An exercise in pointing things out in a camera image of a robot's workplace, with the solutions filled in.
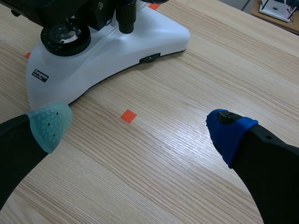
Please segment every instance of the microscope label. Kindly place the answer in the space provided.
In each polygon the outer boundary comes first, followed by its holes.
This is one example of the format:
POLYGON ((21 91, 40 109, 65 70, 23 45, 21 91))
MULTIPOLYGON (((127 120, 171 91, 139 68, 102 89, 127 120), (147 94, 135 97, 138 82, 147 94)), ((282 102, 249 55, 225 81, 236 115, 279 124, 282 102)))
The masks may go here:
POLYGON ((48 80, 49 76, 43 74, 41 71, 35 69, 32 75, 40 80, 42 80, 44 83, 48 80))

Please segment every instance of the white microscope base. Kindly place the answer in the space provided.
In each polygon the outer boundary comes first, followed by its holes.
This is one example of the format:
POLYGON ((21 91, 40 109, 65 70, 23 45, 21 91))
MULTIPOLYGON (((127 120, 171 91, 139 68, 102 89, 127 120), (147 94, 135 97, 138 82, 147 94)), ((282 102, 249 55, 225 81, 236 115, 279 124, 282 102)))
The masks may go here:
POLYGON ((161 56, 187 48, 189 31, 148 8, 137 10, 133 33, 122 34, 118 26, 91 29, 91 43, 80 54, 61 57, 39 42, 31 52, 26 87, 31 109, 54 101, 69 104, 90 87, 155 54, 161 56))

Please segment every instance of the wooden table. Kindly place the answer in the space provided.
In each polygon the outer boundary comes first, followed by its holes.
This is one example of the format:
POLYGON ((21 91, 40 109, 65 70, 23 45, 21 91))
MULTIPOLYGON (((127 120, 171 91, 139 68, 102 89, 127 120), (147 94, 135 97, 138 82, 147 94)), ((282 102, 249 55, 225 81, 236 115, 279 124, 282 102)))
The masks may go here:
MULTIPOLYGON (((71 108, 61 144, 16 188, 0 223, 256 224, 242 181, 212 146, 228 109, 299 145, 299 39, 218 1, 171 0, 186 52, 121 72, 71 108), (131 124, 120 119, 137 114, 131 124)), ((29 110, 26 59, 41 28, 0 7, 0 122, 29 110)))

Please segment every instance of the orange square marker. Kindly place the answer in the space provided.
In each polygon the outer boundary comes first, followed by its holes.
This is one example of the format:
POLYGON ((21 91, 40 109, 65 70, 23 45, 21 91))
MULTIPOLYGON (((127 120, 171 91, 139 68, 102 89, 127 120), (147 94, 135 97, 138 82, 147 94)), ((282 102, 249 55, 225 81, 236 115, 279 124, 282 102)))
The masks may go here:
POLYGON ((28 52, 27 54, 25 54, 25 55, 24 55, 24 58, 26 58, 26 59, 29 59, 29 57, 30 57, 30 54, 31 54, 31 53, 30 53, 30 52, 28 52))
POLYGON ((136 114, 134 114, 132 111, 127 109, 121 116, 121 119, 126 121, 128 124, 130 124, 136 116, 137 116, 136 114))
POLYGON ((160 5, 158 5, 158 4, 150 4, 149 7, 150 7, 151 9, 157 10, 157 8, 159 8, 160 5))

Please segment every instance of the floor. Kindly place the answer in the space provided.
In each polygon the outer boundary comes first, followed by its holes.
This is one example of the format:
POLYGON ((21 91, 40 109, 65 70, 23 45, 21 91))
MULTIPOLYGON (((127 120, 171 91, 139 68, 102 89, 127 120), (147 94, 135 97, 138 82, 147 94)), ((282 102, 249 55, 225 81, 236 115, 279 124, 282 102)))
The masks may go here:
MULTIPOLYGON (((234 8, 242 9, 243 6, 246 4, 247 0, 220 0, 234 8)), ((244 8, 244 12, 250 13, 251 6, 252 6, 253 0, 250 0, 248 5, 244 8)))

